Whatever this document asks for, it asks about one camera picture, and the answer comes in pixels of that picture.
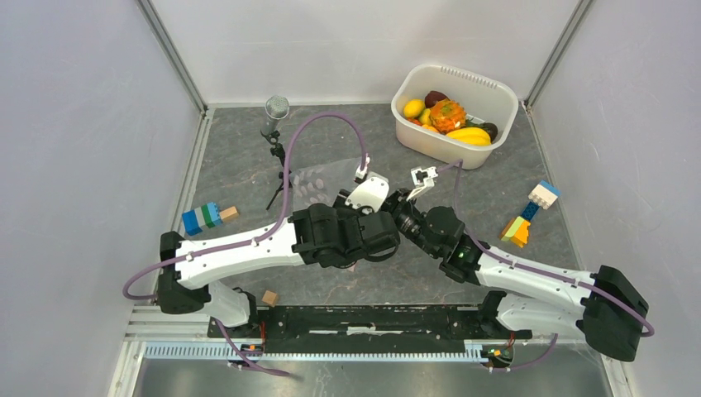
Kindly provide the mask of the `clear zip top bag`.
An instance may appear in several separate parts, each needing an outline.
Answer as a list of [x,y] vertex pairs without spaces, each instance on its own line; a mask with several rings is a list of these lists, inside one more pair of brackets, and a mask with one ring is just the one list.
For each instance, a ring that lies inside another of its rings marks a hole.
[[302,210],[315,203],[333,205],[342,189],[355,188],[359,166],[360,157],[357,157],[294,170],[290,175],[292,210]]

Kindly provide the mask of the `orange toy pineapple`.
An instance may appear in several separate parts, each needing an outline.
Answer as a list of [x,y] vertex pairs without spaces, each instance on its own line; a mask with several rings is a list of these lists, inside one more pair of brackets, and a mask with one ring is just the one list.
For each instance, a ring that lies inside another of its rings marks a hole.
[[432,126],[443,135],[461,129],[466,125],[466,111],[456,101],[445,99],[430,109]]

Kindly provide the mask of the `dark red toy fruit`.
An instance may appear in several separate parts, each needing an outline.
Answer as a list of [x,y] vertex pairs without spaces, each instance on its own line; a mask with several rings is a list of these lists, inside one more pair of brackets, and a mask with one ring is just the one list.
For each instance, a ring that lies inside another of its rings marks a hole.
[[445,99],[448,99],[448,97],[444,93],[432,90],[425,96],[424,104],[426,108],[433,108],[437,103]]

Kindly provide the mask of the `yellow toy bananas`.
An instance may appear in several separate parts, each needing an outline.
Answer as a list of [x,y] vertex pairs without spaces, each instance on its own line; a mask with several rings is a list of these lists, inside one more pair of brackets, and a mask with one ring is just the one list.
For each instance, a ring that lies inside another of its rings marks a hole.
[[490,146],[490,135],[480,127],[466,127],[448,132],[446,137],[472,146]]

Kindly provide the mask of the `white plastic basin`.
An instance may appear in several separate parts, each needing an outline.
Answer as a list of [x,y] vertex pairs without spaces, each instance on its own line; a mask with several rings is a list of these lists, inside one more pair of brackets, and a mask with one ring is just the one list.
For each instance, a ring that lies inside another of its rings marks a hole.
[[391,102],[396,137],[436,160],[473,170],[508,138],[519,102],[506,85],[440,64],[413,68]]

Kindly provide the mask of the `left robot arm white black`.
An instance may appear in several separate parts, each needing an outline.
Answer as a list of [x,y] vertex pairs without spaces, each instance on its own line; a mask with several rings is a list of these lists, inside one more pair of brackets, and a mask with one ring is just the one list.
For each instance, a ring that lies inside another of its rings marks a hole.
[[400,244],[390,213],[363,213],[316,203],[287,217],[279,229],[209,240],[186,240],[167,232],[160,240],[166,265],[156,302],[162,313],[203,313],[227,328],[255,319],[255,298],[229,288],[223,279],[276,266],[344,268],[359,260],[384,261]]

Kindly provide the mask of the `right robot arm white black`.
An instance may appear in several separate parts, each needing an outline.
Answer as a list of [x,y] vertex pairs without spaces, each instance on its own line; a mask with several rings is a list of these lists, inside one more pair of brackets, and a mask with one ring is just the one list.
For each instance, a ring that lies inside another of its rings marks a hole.
[[617,268],[567,270],[515,256],[466,230],[452,207],[417,209],[406,189],[381,206],[398,230],[458,283],[496,289],[487,315],[508,331],[560,334],[584,340],[612,359],[632,362],[644,337],[655,334],[649,304]]

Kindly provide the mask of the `orange toy pumpkin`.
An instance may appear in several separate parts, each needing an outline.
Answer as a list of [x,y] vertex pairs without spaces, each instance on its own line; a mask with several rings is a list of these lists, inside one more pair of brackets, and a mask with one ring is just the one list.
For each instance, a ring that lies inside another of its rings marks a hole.
[[417,125],[417,126],[420,126],[420,127],[423,126],[423,123],[420,122],[419,120],[417,120],[416,118],[408,118],[407,121],[408,121],[408,122],[411,122],[411,123],[413,123],[413,124],[415,124],[415,125]]

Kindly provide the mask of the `orange toy fruit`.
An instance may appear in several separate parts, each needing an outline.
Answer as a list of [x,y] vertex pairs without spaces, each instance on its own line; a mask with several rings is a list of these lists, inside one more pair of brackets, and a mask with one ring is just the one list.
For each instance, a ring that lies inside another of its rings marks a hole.
[[431,125],[424,124],[424,125],[422,125],[422,128],[424,128],[428,131],[431,131],[431,132],[441,134],[434,126],[431,126]]

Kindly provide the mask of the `yellow toy mango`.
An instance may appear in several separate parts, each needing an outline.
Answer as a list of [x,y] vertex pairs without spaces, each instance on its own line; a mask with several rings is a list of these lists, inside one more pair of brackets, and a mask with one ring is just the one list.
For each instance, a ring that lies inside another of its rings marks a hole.
[[425,103],[422,99],[409,100],[403,107],[403,115],[407,119],[416,119],[425,110]]

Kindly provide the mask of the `silver microphone on tripod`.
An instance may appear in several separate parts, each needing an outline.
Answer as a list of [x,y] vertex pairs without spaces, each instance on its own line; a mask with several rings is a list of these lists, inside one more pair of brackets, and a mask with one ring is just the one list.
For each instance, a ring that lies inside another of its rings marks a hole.
[[280,141],[279,122],[289,114],[289,101],[285,97],[274,95],[265,102],[265,123],[260,129],[261,136],[270,145],[269,152],[284,166],[286,153]]

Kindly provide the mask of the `tan wooden block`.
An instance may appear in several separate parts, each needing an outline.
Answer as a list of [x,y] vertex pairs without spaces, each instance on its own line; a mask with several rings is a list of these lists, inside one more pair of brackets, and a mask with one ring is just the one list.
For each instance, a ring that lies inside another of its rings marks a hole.
[[219,211],[219,217],[222,222],[230,222],[239,217],[239,212],[235,206],[225,208]]

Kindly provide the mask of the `small wooden cube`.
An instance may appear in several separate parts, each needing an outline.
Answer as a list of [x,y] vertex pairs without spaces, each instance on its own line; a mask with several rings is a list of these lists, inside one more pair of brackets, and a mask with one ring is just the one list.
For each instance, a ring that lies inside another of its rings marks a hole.
[[270,307],[275,307],[279,302],[279,294],[266,290],[261,298],[261,302]]

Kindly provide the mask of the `blue green toy block stack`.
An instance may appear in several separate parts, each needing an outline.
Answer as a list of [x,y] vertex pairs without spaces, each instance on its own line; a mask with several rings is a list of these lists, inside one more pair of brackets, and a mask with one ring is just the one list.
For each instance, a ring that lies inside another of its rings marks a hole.
[[181,214],[185,233],[195,236],[205,229],[215,228],[222,224],[219,207],[210,202]]

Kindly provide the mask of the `white blue yellow block stack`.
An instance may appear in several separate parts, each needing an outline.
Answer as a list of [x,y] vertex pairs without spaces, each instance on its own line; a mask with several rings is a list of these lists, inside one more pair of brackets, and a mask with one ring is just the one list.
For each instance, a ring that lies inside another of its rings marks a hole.
[[499,235],[502,242],[511,242],[523,248],[529,240],[532,219],[539,210],[547,210],[561,196],[554,185],[541,180],[528,195],[528,204],[520,215],[511,219]]

